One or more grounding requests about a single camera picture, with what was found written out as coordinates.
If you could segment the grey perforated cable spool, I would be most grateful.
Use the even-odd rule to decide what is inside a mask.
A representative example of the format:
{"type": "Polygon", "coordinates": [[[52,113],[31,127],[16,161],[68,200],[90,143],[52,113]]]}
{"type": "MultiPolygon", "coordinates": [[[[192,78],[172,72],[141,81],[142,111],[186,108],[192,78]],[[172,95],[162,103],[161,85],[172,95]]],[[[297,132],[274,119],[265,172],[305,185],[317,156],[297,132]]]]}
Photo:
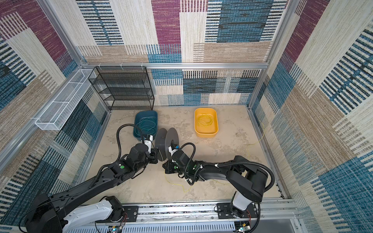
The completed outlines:
{"type": "Polygon", "coordinates": [[[179,137],[175,128],[170,128],[169,130],[165,128],[159,129],[154,141],[157,159],[159,161],[171,160],[172,155],[169,151],[169,147],[174,150],[177,145],[179,145],[179,137]]]}

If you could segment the yellow plastic bin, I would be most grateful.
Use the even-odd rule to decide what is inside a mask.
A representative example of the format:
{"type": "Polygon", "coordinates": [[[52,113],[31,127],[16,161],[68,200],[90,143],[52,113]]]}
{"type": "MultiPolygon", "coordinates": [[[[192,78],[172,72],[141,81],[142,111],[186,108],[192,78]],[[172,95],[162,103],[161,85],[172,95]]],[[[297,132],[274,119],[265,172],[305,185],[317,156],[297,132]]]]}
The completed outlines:
{"type": "Polygon", "coordinates": [[[197,108],[194,113],[194,129],[198,137],[213,138],[219,131],[217,112],[213,108],[197,108]]]}

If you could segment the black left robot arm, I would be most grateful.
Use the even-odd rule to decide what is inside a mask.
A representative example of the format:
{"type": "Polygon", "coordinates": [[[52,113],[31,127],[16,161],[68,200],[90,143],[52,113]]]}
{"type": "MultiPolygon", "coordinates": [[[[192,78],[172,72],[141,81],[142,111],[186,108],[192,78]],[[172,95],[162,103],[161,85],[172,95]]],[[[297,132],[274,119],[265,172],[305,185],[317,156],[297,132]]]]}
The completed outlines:
{"type": "Polygon", "coordinates": [[[91,179],[63,192],[48,196],[37,196],[31,210],[20,220],[27,233],[67,233],[91,222],[113,221],[124,218],[121,202],[109,196],[96,204],[83,205],[91,198],[112,189],[144,172],[148,164],[157,164],[156,152],[151,141],[140,133],[141,142],[133,146],[128,154],[119,155],[115,162],[99,168],[91,179]]]}

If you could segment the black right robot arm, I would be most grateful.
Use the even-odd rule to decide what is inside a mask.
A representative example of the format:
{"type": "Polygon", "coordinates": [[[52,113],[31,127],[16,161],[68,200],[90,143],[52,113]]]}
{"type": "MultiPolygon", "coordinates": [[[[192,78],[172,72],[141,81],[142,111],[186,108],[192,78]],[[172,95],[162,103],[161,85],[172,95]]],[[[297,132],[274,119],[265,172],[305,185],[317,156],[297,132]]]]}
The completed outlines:
{"type": "Polygon", "coordinates": [[[207,180],[227,181],[236,192],[225,212],[233,217],[243,218],[248,216],[248,207],[253,204],[259,213],[264,193],[275,184],[275,175],[271,169],[240,155],[221,163],[193,160],[195,152],[189,157],[182,151],[186,145],[193,144],[172,147],[171,159],[162,165],[166,174],[177,174],[190,186],[207,180]]]}

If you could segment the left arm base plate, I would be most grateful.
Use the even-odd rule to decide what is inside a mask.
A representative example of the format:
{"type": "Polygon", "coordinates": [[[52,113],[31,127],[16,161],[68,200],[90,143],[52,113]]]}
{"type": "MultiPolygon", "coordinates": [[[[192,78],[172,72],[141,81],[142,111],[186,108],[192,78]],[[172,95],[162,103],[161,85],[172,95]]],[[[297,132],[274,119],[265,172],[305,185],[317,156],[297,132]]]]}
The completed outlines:
{"type": "Polygon", "coordinates": [[[138,217],[139,206],[130,205],[115,209],[112,214],[105,220],[99,220],[97,223],[125,223],[136,222],[138,217]]]}

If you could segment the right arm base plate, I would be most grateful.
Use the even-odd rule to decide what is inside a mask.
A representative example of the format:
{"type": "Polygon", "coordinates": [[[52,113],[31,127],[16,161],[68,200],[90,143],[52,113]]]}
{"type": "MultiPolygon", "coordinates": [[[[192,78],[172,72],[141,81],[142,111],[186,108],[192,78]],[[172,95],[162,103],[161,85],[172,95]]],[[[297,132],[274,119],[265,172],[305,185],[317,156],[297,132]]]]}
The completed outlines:
{"type": "Polygon", "coordinates": [[[214,207],[214,211],[218,214],[219,219],[258,217],[258,208],[254,203],[249,204],[245,210],[240,210],[231,203],[218,203],[214,207]]]}

